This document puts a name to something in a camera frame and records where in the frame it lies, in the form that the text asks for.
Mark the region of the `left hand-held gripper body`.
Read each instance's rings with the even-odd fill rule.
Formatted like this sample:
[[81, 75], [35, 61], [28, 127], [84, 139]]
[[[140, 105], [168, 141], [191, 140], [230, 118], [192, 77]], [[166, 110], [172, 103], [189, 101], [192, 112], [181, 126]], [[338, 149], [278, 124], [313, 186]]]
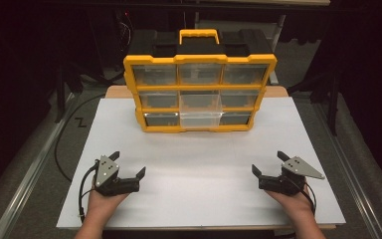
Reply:
[[102, 155], [95, 175], [95, 190], [104, 196], [115, 196], [139, 191], [139, 181], [133, 178], [120, 178], [119, 165], [115, 160]]

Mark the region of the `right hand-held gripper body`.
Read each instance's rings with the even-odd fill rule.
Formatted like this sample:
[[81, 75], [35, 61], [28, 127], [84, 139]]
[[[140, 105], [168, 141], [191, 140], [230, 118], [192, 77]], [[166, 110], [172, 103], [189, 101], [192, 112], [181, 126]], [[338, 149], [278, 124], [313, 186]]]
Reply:
[[325, 176], [298, 156], [283, 162], [279, 176], [262, 175], [258, 178], [259, 188], [293, 196], [303, 191], [308, 177], [324, 179]]

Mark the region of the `person's left hand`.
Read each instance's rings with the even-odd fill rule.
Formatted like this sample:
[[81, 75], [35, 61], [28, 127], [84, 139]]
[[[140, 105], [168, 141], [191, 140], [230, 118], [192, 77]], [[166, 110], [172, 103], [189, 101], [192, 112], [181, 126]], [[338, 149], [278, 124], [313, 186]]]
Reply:
[[104, 196], [92, 189], [89, 195], [87, 217], [109, 219], [128, 194]]

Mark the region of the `person's right hand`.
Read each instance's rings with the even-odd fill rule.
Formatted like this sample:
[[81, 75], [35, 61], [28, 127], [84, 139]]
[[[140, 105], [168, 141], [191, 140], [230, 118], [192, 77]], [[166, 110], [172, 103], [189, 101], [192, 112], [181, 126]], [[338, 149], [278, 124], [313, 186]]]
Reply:
[[290, 219], [300, 220], [301, 218], [313, 216], [311, 204], [301, 192], [293, 196], [287, 196], [266, 190], [266, 194], [283, 208], [285, 214]]

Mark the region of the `white board sheet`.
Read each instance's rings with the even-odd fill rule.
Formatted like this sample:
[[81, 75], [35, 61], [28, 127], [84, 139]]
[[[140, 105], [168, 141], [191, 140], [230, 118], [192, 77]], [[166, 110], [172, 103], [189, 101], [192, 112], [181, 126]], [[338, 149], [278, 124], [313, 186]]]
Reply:
[[102, 155], [119, 152], [119, 174], [146, 171], [110, 229], [279, 228], [288, 220], [258, 186], [252, 169], [277, 176], [278, 151], [322, 166], [290, 98], [266, 98], [248, 131], [148, 133], [138, 126], [131, 99], [103, 99], [62, 208], [58, 227], [81, 225], [78, 195], [86, 171]]

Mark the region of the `black metal stand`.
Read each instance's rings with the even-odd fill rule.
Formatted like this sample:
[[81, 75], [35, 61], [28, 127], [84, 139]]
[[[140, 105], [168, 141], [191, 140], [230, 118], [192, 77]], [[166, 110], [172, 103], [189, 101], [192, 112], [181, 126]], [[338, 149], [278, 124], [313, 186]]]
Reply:
[[56, 99], [57, 117], [56, 122], [60, 122], [66, 111], [66, 89], [72, 93], [81, 93], [83, 85], [78, 66], [71, 62], [59, 65], [56, 70]]
[[302, 82], [295, 84], [286, 89], [289, 95], [296, 92], [305, 91], [312, 87], [310, 101], [315, 104], [328, 102], [328, 110], [326, 115], [326, 123], [333, 135], [336, 135], [336, 114], [338, 111], [337, 100], [339, 93], [339, 83], [341, 79], [340, 70], [327, 70], [310, 77]]

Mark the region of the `set of clear plastic drawers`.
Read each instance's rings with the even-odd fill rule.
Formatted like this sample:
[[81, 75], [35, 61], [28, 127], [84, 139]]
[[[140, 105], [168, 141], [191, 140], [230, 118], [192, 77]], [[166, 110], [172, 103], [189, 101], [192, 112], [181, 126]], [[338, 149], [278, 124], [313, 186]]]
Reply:
[[137, 65], [137, 118], [145, 129], [248, 126], [263, 96], [266, 64]]

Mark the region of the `yellow black organizer cabinet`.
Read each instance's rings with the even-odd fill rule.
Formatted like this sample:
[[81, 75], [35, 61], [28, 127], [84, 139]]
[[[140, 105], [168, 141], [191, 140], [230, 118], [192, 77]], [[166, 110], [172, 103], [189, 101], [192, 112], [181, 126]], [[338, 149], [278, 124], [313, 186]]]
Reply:
[[245, 29], [237, 32], [220, 32], [216, 29], [184, 29], [177, 33], [138, 30], [134, 33], [128, 53], [123, 60], [124, 78], [135, 102], [135, 116], [146, 132], [249, 130], [253, 127], [258, 111], [254, 112], [248, 126], [226, 125], [215, 130], [147, 130], [137, 118], [137, 86], [132, 68], [137, 65], [180, 64], [266, 64], [263, 80], [263, 96], [258, 99], [258, 110], [267, 91], [267, 81], [275, 70], [277, 58], [264, 33]]

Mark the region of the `metal floor rail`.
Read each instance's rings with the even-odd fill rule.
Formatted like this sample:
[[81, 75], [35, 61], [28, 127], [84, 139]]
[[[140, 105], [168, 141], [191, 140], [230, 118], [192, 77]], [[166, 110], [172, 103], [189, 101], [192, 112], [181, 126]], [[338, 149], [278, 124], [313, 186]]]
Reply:
[[52, 126], [50, 135], [47, 137], [37, 156], [33, 159], [28, 170], [23, 174], [23, 180], [19, 184], [6, 210], [2, 214], [0, 219], [0, 239], [9, 238], [15, 223], [17, 222], [38, 181], [38, 178], [40, 177], [40, 174], [45, 167], [45, 164], [47, 163], [47, 158], [52, 146], [62, 131], [63, 126], [68, 121], [68, 113], [74, 109], [74, 105], [77, 101], [78, 96], [73, 93], [70, 93], [68, 98], [64, 100], [64, 103], [66, 104], [66, 112], [63, 114], [60, 121]]
[[322, 127], [327, 133], [327, 137], [331, 141], [333, 151], [337, 154], [337, 164], [342, 171], [343, 178], [348, 185], [352, 198], [356, 204], [358, 211], [368, 229], [368, 232], [372, 239], [382, 239], [382, 226], [373, 210], [371, 201], [369, 200], [365, 190], [362, 188], [355, 171], [353, 170], [350, 162], [344, 153], [337, 137], [332, 133], [327, 123], [326, 113], [319, 104], [313, 104], [313, 109], [316, 115], [319, 117], [319, 121]]

